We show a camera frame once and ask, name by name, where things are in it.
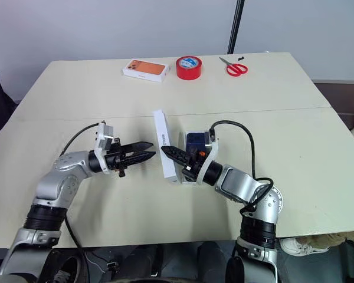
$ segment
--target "beige table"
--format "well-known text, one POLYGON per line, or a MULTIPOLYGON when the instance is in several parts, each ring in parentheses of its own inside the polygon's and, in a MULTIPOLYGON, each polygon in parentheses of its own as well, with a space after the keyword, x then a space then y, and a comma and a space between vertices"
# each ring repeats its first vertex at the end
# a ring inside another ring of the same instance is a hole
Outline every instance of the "beige table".
MULTIPOLYGON (((175 76, 176 58, 153 58, 172 65, 162 84, 120 75, 128 60, 52 62, 0 132, 0 248, 11 244, 38 180, 75 132, 105 119, 123 144, 156 144, 159 108, 174 144, 221 119, 251 130, 256 174, 272 177, 284 196, 277 236, 354 230, 353 136, 290 54, 243 55, 247 75, 230 77, 218 56, 202 56, 195 81, 175 76)), ((218 161, 250 172, 244 133, 221 126, 217 135, 218 161)), ((94 129, 70 150, 93 144, 94 129)), ((68 214, 84 246, 131 245, 235 239, 240 207, 207 185, 164 180, 157 153, 125 178, 85 180, 68 214)), ((74 246, 64 227, 58 246, 74 246)))

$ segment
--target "white wall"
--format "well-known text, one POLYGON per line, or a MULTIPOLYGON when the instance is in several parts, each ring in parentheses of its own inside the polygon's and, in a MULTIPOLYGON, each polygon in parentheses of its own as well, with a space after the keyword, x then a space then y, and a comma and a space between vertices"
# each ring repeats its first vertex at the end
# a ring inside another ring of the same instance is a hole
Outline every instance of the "white wall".
POLYGON ((223 54, 235 0, 0 0, 0 81, 22 99, 54 60, 223 54))
POLYGON ((354 0, 245 0, 235 52, 288 51, 313 80, 354 81, 354 0))

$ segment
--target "shoe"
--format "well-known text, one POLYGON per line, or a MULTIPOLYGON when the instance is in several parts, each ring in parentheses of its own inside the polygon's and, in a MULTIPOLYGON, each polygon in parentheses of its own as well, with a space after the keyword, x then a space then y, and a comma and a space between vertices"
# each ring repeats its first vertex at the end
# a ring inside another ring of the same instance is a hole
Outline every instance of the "shoe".
POLYGON ((299 243, 296 238, 287 238, 287 239, 282 239, 279 242, 281 249, 293 256, 306 256, 306 255, 311 255, 311 254, 322 254, 324 252, 327 252, 329 248, 326 249, 317 249, 312 247, 311 245, 305 243, 301 244, 299 243))

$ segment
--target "red tape roll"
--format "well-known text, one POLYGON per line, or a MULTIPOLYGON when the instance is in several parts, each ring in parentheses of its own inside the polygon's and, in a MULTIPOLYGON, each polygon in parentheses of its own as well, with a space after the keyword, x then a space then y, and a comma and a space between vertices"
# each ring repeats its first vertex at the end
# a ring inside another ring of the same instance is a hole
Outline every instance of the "red tape roll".
POLYGON ((176 61, 177 76, 183 80, 195 80, 201 75, 202 61, 196 56, 183 56, 176 61))

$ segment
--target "red scissors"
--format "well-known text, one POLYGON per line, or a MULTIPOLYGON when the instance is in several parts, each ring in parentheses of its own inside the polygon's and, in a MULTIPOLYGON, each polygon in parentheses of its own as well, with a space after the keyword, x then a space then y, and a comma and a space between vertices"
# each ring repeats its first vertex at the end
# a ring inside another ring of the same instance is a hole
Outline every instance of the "red scissors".
POLYGON ((248 67, 245 65, 235 63, 232 64, 221 57, 219 58, 227 64, 227 73, 233 77, 239 77, 240 75, 246 74, 248 72, 248 67))

